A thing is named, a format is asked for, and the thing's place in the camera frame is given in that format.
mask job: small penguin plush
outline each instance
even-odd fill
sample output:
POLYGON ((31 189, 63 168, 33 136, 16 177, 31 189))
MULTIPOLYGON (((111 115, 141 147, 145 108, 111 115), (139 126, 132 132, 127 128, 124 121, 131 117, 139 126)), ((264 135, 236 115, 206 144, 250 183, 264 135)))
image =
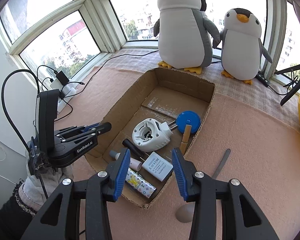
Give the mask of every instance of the small penguin plush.
MULTIPOLYGON (((220 32, 221 64, 224 69, 221 74, 252 85, 251 79, 258 73, 261 56, 264 55, 272 63, 260 40, 260 22, 250 11, 236 8, 227 11, 224 25, 220 32)), ((218 43, 213 41, 213 48, 217 46, 218 43)))
POLYGON ((206 1, 158 0, 158 8, 160 18, 154 25, 154 36, 160 32, 158 47, 162 61, 158 65, 200 74, 202 67, 212 61, 208 32, 220 42, 217 27, 205 14, 206 1))

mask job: black tripod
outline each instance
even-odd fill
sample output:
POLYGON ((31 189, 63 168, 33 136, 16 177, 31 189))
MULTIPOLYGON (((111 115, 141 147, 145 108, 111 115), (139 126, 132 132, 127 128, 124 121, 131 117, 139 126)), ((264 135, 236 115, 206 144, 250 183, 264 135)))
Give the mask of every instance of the black tripod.
MULTIPOLYGON (((283 70, 275 71, 274 73, 276 75, 280 75, 280 74, 288 73, 288 72, 295 71, 295 70, 300 70, 300 64, 293 66, 293 67, 283 69, 283 70)), ((296 82, 295 86, 287 93, 287 95, 284 98, 282 98, 280 105, 283 106, 290 98, 292 98, 292 96, 299 89, 300 89, 300 78, 299 78, 298 82, 296 82)))

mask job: white wall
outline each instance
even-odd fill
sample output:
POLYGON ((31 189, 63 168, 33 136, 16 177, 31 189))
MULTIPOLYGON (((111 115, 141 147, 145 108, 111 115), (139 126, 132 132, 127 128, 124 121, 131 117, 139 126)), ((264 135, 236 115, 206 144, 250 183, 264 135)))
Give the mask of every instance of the white wall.
MULTIPOLYGON (((14 183, 19 183, 20 179, 26 180, 26 158, 21 154, 11 150, 0 142, 0 175, 11 180, 14 183)), ((0 208, 12 196, 14 183, 0 177, 0 208)))
MULTIPOLYGON (((7 75, 16 69, 17 66, 7 54, 0 40, 0 141, 14 151, 25 155, 25 147, 8 123, 1 104, 2 83, 7 75)), ((23 73, 13 75, 6 84, 5 103, 8 113, 26 142, 35 135, 33 120, 36 94, 37 90, 23 73)))

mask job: plaid cloth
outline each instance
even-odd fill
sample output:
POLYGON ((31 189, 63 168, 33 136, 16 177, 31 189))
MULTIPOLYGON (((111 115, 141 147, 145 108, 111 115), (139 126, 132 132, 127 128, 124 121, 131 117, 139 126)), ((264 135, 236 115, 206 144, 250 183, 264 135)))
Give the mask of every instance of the plaid cloth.
MULTIPOLYGON (((154 49, 121 49, 114 53, 112 57, 122 54, 144 55, 154 51, 154 49)), ((149 55, 138 56, 122 56, 109 60, 104 67, 115 67, 121 69, 130 69, 140 72, 146 72, 150 69, 158 67, 157 63, 161 61, 159 52, 149 55)), ((270 88, 266 88, 257 79, 253 79, 253 84, 244 84, 237 79, 226 78, 221 75, 223 70, 221 63, 213 63, 209 67, 202 69, 200 76, 208 81, 215 83, 216 92, 235 98, 250 106, 253 106, 294 128, 300 132, 300 123, 298 117, 298 97, 294 95, 284 106, 280 106, 283 96, 274 93, 270 88)), ((271 87, 280 94, 284 94, 286 90, 278 83, 271 81, 271 87)))

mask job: orange beak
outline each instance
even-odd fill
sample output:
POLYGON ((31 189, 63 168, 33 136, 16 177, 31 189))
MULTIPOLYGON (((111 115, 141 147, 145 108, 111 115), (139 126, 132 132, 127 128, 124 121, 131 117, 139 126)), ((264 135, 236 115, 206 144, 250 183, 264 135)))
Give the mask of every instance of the orange beak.
POLYGON ((242 23, 247 23, 249 21, 249 18, 244 14, 237 14, 237 19, 242 23))

